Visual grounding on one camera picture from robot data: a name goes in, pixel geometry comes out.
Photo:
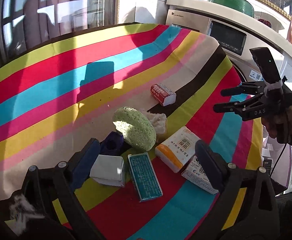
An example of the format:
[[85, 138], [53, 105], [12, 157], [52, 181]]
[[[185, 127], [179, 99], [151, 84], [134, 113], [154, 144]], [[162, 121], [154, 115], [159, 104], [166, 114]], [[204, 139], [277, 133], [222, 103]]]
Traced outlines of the person's right hand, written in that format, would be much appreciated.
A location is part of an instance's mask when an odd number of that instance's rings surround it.
[[291, 144], [292, 106], [288, 107], [281, 114], [269, 114], [262, 117], [262, 124], [272, 139], [277, 139], [277, 142], [280, 144]]

